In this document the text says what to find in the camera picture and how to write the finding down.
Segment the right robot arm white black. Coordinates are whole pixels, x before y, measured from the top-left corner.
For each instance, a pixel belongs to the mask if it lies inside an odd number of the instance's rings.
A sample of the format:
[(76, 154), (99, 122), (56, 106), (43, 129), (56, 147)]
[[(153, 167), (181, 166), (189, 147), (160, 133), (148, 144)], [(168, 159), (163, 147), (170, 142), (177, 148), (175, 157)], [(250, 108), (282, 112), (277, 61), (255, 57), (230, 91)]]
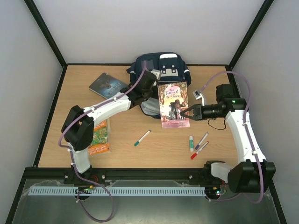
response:
[(237, 165), (231, 167), (223, 161), (208, 161), (204, 171), (207, 182), (223, 180), (234, 193), (260, 193), (268, 188), (276, 168), (268, 162), (253, 133), (245, 99), (234, 94), (230, 84), (216, 87), (216, 104), (193, 105), (181, 112), (192, 120), (224, 118), (229, 126), (237, 150)]

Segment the white glue stick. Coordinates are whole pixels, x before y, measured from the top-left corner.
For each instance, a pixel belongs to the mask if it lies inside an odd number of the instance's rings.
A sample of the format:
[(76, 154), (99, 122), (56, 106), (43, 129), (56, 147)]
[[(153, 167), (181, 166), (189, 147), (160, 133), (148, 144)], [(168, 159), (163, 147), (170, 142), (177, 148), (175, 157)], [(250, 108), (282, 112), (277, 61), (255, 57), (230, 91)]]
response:
[(189, 136), (189, 149), (190, 149), (191, 152), (194, 151), (193, 136)]

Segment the dark blue hardcover book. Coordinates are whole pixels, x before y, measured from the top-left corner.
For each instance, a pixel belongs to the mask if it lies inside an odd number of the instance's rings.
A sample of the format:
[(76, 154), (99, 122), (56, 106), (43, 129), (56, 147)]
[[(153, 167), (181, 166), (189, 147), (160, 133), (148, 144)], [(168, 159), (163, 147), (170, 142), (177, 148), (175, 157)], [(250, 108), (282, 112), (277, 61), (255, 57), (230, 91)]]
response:
[(122, 88), (128, 85), (119, 79), (110, 76), (107, 73), (102, 73), (90, 86), (89, 90), (102, 96), (105, 99), (113, 97)]

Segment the teal capped white marker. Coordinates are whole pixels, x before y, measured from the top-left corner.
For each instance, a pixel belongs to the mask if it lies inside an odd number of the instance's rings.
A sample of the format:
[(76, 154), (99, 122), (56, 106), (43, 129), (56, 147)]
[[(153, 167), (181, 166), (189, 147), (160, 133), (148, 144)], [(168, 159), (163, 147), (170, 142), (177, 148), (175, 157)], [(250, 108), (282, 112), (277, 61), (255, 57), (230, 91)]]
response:
[(151, 130), (148, 130), (138, 141), (135, 142), (134, 146), (136, 147), (147, 135), (151, 133)]

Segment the pink Taming of Shrew book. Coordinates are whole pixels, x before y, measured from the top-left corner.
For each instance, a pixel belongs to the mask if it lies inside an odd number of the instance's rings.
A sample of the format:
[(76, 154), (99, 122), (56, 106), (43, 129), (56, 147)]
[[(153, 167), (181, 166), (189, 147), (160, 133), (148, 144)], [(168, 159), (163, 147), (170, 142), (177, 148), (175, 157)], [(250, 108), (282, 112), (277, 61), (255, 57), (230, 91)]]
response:
[(162, 128), (188, 128), (189, 119), (181, 115), (188, 108), (187, 83), (160, 84), (157, 90)]

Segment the orange Treehouse book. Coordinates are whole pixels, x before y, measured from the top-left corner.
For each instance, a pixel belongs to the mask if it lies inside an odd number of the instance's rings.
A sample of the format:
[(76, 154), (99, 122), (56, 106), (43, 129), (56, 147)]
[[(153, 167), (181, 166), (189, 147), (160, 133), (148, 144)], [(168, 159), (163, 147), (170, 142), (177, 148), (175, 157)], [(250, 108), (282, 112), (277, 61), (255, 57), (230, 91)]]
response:
[(88, 147), (90, 156), (110, 153), (109, 132), (107, 131), (107, 120), (100, 122), (93, 129), (93, 140)]

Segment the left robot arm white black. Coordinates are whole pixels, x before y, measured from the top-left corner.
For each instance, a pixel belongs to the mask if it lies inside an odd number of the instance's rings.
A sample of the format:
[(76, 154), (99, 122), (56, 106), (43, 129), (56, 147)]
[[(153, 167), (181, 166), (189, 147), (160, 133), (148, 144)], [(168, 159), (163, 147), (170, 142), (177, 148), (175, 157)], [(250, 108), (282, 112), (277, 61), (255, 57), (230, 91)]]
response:
[(152, 97), (153, 87), (158, 84), (161, 72), (143, 70), (134, 84), (129, 84), (109, 99), (90, 107), (74, 106), (63, 124), (58, 140), (60, 147), (71, 153), (71, 165), (82, 174), (91, 163), (88, 147), (93, 141), (94, 128), (104, 120), (127, 111)]

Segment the purple capped white marker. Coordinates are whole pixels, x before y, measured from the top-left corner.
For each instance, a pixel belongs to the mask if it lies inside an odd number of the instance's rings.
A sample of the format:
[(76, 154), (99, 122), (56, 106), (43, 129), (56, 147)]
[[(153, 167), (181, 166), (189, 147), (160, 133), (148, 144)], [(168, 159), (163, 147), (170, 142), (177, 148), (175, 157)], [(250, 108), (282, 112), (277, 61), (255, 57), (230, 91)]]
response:
[(195, 150), (199, 149), (199, 147), (202, 145), (202, 143), (204, 142), (204, 140), (206, 139), (207, 136), (208, 136), (208, 133), (205, 133), (204, 136), (202, 137), (202, 139), (199, 141), (199, 143), (194, 148)]

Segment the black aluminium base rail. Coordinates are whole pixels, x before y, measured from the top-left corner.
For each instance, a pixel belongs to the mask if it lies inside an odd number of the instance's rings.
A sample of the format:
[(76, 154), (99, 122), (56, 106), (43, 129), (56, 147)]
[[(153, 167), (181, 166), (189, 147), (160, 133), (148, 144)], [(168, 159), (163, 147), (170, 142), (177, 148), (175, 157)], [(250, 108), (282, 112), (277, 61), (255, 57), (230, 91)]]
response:
[[(91, 168), (80, 177), (104, 184), (108, 181), (175, 181), (191, 185), (218, 186), (223, 183), (213, 177), (207, 168)], [(73, 168), (25, 168), (22, 180), (64, 180), (67, 184), (81, 184)]]

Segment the navy blue student backpack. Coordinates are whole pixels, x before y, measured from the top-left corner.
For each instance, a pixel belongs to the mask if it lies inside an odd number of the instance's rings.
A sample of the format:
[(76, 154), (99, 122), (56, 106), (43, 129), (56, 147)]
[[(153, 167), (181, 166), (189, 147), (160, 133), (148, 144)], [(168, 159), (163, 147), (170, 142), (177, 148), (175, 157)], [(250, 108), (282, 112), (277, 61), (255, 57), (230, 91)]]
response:
[[(179, 54), (174, 52), (148, 53), (139, 56), (135, 62), (127, 69), (130, 82), (137, 81), (143, 70), (143, 62), (146, 62), (146, 68), (158, 70), (161, 72), (160, 84), (171, 84), (176, 82), (186, 82), (191, 84), (191, 74), (186, 63)], [(152, 97), (140, 105), (141, 111), (154, 119), (160, 119), (160, 107), (158, 101), (157, 86), (153, 87)]]

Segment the black enclosure frame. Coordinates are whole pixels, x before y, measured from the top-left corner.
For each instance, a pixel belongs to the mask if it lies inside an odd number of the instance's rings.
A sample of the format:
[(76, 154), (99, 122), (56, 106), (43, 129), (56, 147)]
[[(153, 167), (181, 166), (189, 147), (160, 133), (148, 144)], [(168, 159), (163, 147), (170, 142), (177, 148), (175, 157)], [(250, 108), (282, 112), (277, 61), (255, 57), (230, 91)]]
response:
[[(24, 2), (26, 3), (29, 11), (31, 12), (33, 18), (35, 19), (35, 21), (37, 22), (37, 25), (39, 26), (40, 30), (42, 31), (44, 37), (46, 38), (48, 44), (50, 45), (51, 49), (53, 50), (55, 56), (57, 57), (59, 63), (61, 64), (63, 70), (58, 82), (58, 86), (54, 95), (54, 99), (50, 108), (50, 112), (46, 121), (46, 125), (42, 134), (42, 138), (35, 156), (35, 160), (33, 163), (33, 166), (25, 168), (24, 174), (22, 176), (21, 182), (19, 184), (19, 187), (17, 189), (17, 192), (15, 194), (11, 209), (9, 211), (7, 220), (6, 220), (6, 224), (12, 224), (13, 223), (13, 219), (15, 217), (16, 211), (17, 211), (17, 207), (19, 205), (19, 202), (21, 200), (21, 191), (24, 190), (24, 186), (25, 186), (25, 181), (29, 180), (29, 179), (42, 179), (42, 177), (46, 177), (46, 180), (49, 180), (49, 178), (54, 178), (57, 177), (57, 175), (54, 174), (62, 174), (62, 168), (37, 168), (37, 165), (40, 161), (41, 155), (42, 155), (42, 147), (45, 144), (46, 141), (46, 135), (48, 134), (49, 128), (50, 128), (50, 122), (52, 121), (52, 117), (54, 114), (54, 109), (56, 107), (57, 101), (58, 101), (58, 96), (60, 94), (61, 88), (62, 88), (62, 84), (63, 84), (63, 80), (66, 74), (66, 70), (68, 66), (71, 65), (107, 65), (107, 66), (112, 66), (112, 65), (116, 65), (116, 66), (121, 66), (121, 65), (128, 65), (125, 63), (67, 63), (65, 61), (65, 59), (63, 58), (60, 50), (58, 49), (58, 46), (52, 36), (52, 34), (50, 33), (42, 15), (40, 14), (34, 0), (24, 0)], [(240, 46), (238, 47), (236, 53), (234, 54), (231, 62), (229, 63), (229, 65), (227, 64), (215, 64), (215, 65), (211, 65), (211, 64), (190, 64), (192, 66), (208, 66), (208, 67), (212, 67), (212, 66), (225, 66), (226, 70), (228, 69), (233, 69), (234, 66), (236, 65), (236, 63), (238, 62), (238, 60), (240, 59), (243, 51), (245, 50), (245, 48), (247, 47), (249, 41), (251, 40), (253, 34), (255, 33), (255, 31), (257, 30), (258, 26), (260, 25), (261, 21), (263, 20), (264, 16), (266, 15), (266, 13), (268, 12), (268, 10), (270, 9), (272, 3), (274, 1), (273, 0), (265, 0), (262, 4), (262, 6), (260, 7), (258, 13), (256, 14), (252, 24), (250, 25), (246, 35), (244, 36)], [(237, 93), (237, 95), (239, 96), (239, 90), (237, 90), (237, 83), (235, 78), (233, 77), (232, 74), (227, 74), (228, 76), (228, 80), (230, 82), (230, 84), (232, 84), (234, 92)], [(281, 207), (280, 201), (279, 201), (279, 197), (274, 185), (273, 180), (270, 182), (269, 185), (269, 190), (271, 193), (271, 196), (273, 197), (273, 202), (275, 205), (275, 209), (276, 209), (276, 213), (279, 219), (279, 223), (280, 224), (286, 224), (287, 221), (285, 219), (285, 215), (283, 213), (283, 209)]]

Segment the yellow highlighter pen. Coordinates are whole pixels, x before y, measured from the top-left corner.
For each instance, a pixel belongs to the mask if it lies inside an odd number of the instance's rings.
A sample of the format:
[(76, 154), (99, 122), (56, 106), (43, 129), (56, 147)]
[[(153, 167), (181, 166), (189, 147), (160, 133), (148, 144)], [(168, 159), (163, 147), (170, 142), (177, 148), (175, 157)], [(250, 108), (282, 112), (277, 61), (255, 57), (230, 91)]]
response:
[(107, 119), (107, 131), (111, 132), (111, 120)]

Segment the red capped white marker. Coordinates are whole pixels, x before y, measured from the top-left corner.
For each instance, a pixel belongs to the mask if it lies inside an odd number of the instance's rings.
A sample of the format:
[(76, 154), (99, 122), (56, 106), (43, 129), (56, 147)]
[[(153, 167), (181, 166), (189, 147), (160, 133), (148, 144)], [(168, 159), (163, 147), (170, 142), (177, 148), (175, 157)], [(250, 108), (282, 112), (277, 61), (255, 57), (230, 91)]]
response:
[(209, 144), (209, 142), (205, 142), (197, 151), (196, 153), (194, 153), (192, 156), (191, 156), (191, 160), (193, 160), (198, 154), (199, 152), (201, 152), (207, 145)]

